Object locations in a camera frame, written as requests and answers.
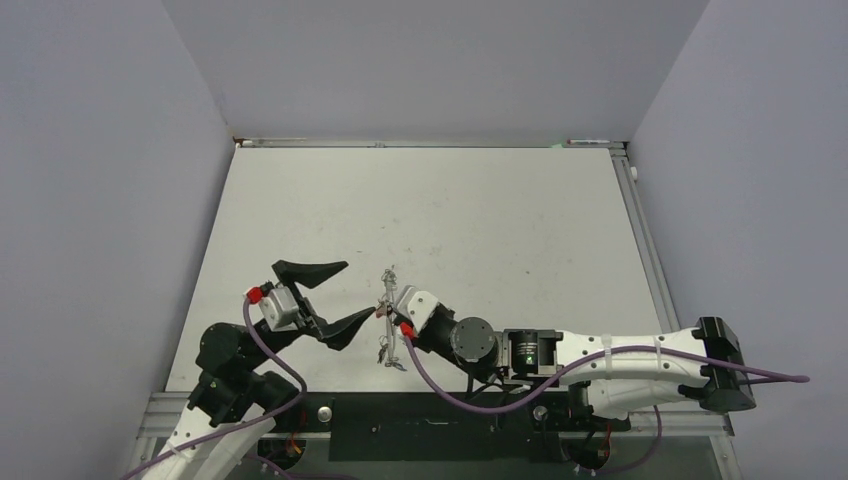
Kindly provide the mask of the large grey keyring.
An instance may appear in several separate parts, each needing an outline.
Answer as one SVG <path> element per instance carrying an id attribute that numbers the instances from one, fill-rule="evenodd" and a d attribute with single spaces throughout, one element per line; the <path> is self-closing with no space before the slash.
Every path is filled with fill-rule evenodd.
<path id="1" fill-rule="evenodd" d="M 398 286 L 394 266 L 384 270 L 381 276 L 381 282 L 384 286 L 384 294 L 379 300 L 379 305 L 387 305 L 389 307 L 389 312 L 386 317 L 381 318 L 384 320 L 385 332 L 379 339 L 380 350 L 378 351 L 378 363 L 386 368 L 406 372 L 406 368 L 403 366 L 395 352 L 397 332 L 394 324 L 395 313 L 393 311 L 393 303 L 395 301 L 395 294 Z"/>

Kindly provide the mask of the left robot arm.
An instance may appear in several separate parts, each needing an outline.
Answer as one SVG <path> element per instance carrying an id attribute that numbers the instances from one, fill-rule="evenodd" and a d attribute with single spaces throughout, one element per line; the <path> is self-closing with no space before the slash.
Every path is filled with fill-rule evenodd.
<path id="1" fill-rule="evenodd" d="M 302 337 L 340 351 L 376 311 L 368 307 L 329 322 L 302 294 L 347 266 L 275 262 L 275 280 L 244 293 L 241 323 L 215 323 L 204 331 L 195 360 L 198 382 L 176 426 L 159 454 L 126 478 L 224 479 L 262 436 L 292 426 L 308 387 L 279 352 Z"/>

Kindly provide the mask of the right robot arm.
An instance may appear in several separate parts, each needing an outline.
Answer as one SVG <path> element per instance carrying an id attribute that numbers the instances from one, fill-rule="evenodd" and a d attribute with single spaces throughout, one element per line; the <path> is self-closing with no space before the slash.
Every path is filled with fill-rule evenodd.
<path id="1" fill-rule="evenodd" d="M 427 292 L 387 308 L 415 369 L 431 390 L 458 408 L 502 415 L 532 408 L 546 393 L 566 389 L 565 414 L 579 428 L 600 419 L 625 420 L 646 407 L 694 402 L 725 414 L 756 406 L 736 333 L 721 317 L 690 328 L 646 336 L 579 334 L 552 329 L 494 330 L 483 319 L 458 321 Z M 444 390 L 419 355 L 435 353 L 474 381 L 495 381 L 524 397 L 503 406 L 477 406 Z"/>

